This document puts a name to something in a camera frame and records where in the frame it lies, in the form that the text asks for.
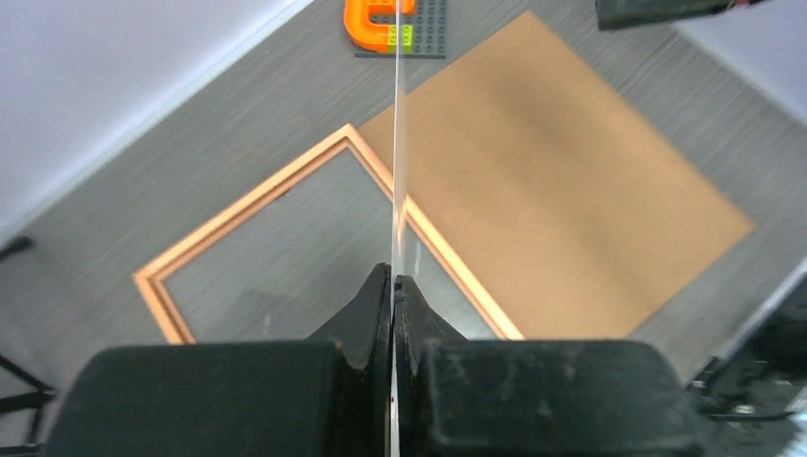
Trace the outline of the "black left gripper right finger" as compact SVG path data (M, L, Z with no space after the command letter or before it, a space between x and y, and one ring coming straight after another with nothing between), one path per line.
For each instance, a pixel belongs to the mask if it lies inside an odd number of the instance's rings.
M703 456L671 365L631 340L469 340L396 280L402 456Z

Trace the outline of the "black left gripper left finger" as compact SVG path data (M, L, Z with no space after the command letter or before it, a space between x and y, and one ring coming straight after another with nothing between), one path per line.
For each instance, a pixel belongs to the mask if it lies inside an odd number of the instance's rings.
M385 456L392 281L375 266L303 340L138 346L96 354L48 456Z

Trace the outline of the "mountain landscape photo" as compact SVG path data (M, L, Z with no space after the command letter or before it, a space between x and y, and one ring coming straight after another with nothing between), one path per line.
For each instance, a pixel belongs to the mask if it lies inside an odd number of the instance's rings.
M403 22L399 15L396 23ZM390 425L389 456L400 456L399 381L397 369L396 334L396 282L405 270L405 225L406 225L406 132L405 132L405 68L404 54L395 54L395 82L393 105L393 161L392 161L392 247L391 247L391 386L390 386Z

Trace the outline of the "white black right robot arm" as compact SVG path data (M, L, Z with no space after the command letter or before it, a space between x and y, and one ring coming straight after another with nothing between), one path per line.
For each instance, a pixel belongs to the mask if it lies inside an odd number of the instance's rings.
M723 14L762 0L596 0L599 30L624 30Z

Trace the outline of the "brown cardboard backing board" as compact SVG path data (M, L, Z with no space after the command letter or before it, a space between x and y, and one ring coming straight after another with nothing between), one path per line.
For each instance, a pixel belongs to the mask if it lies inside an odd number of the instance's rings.
M406 98L407 190L511 338L621 338L751 220L526 12Z

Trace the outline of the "orange letter toy block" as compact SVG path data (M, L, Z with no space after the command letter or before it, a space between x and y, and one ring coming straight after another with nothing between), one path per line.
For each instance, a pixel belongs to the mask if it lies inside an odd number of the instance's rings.
M344 27L351 41L363 50L386 52L387 27L376 24L371 15L408 16L416 12L416 0L346 0L344 2ZM403 22L392 25L400 26Z

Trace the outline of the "grey building baseplate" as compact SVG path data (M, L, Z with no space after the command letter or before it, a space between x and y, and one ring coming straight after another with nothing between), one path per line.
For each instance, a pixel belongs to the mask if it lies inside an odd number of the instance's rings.
M393 15L371 15L370 19L373 23L384 25L392 25L396 21L393 19ZM417 1L416 12L403 16L403 22L414 28L414 52L405 54L404 58L444 59L446 57L448 43L448 3L446 1ZM354 48L353 53L357 57L395 57L395 54L363 50L356 46L349 37L348 39Z

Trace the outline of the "green building brick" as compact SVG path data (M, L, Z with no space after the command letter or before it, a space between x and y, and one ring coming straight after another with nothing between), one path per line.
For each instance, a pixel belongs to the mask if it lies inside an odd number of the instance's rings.
M412 54L414 28L412 25L389 25L386 36L386 52L390 54Z

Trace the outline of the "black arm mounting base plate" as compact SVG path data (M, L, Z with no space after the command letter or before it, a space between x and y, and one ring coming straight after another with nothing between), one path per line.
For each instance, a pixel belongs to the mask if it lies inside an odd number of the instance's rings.
M694 410L717 423L769 423L806 412L806 299L786 298L729 355L686 385Z

